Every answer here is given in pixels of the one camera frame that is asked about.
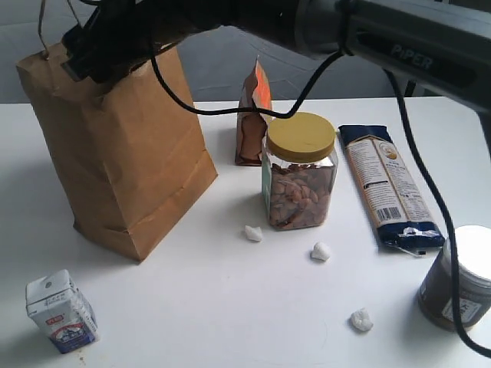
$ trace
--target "red logo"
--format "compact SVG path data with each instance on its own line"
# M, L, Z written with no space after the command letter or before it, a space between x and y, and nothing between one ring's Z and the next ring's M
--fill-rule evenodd
M50 318L49 320L46 320L46 324L48 326L51 326L52 324L57 324L58 322L60 322L61 320L63 320L63 316L60 314L59 316L56 316L56 317L53 317L53 318Z

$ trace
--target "plastic jar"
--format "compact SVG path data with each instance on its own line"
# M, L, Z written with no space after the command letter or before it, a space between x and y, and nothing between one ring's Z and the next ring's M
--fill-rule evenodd
M460 315L469 330L491 307L491 229L462 226L455 231L460 264ZM450 241L447 239L418 292L423 313L455 330L452 316Z
M324 222L338 168L335 137L331 123L312 113L269 124L262 147L262 193L273 228Z

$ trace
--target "white lid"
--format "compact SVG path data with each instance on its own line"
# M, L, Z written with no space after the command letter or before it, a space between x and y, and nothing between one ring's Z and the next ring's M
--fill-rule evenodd
M461 226L455 230L459 264L473 276L491 282L491 229L483 226ZM450 263L450 252L445 252Z
M39 278L25 287L25 304L30 305L70 288L70 275L67 270L58 271L51 276Z

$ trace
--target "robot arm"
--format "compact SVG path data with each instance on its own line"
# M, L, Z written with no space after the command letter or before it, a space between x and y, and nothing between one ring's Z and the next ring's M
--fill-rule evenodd
M479 113L491 149L491 14L429 0L99 0L65 34L64 68L106 81L149 59L149 35L158 52L222 25L312 58L340 48L405 74Z

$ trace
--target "yellow lid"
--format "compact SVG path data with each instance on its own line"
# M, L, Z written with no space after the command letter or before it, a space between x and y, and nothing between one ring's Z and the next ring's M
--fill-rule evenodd
M269 150L290 163L314 163L331 154L336 132L328 120L313 113L274 119L268 128Z

